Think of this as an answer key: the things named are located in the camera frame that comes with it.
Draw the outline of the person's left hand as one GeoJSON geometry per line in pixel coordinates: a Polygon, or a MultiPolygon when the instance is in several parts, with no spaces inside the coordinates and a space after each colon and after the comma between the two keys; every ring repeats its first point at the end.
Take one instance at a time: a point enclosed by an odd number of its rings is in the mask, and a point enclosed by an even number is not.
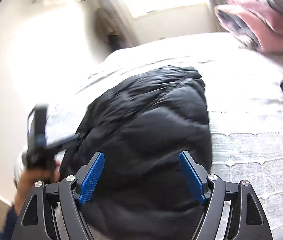
{"type": "Polygon", "coordinates": [[[16,215],[19,215],[31,188],[37,181],[49,181],[50,183],[58,182],[60,178],[60,165],[61,163],[56,160],[52,170],[32,168],[22,173],[13,203],[16,215]]]}

